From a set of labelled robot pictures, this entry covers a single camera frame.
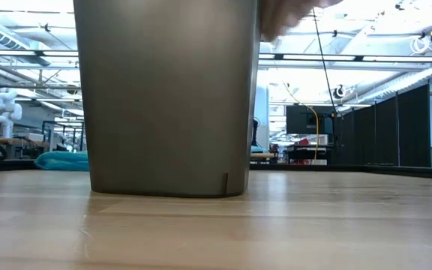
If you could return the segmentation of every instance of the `wood grain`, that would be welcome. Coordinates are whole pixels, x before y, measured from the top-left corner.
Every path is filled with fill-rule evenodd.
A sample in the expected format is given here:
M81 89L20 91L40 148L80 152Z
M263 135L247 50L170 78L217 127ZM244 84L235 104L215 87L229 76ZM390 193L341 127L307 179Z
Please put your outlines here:
M173 199L0 172L0 269L432 269L432 179L251 172L243 196Z

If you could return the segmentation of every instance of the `ceiling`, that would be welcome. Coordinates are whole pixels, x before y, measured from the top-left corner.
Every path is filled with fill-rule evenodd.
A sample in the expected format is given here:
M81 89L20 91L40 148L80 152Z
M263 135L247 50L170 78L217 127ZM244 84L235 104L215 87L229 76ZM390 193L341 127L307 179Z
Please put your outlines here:
M343 0L326 9L316 8L322 52L325 54L432 56L432 45L414 52L410 46L423 31L432 27L432 0ZM77 50L72 0L0 0L0 28L25 41L32 49ZM262 53L321 53L312 15L273 43L262 46ZM80 92L51 90L51 86L80 86L77 58L48 58L49 67L0 57L0 65L17 73L43 81L48 90L36 93L57 98L80 98ZM272 84L271 101L291 101L282 82L299 100L329 102L326 74L322 63L307 61L261 61L260 77ZM382 83L408 73L431 68L429 64L328 62L328 81L352 91L347 102L356 102L356 93L364 95ZM19 83L21 79L0 70L0 84ZM56 103L58 107L80 110L81 103Z

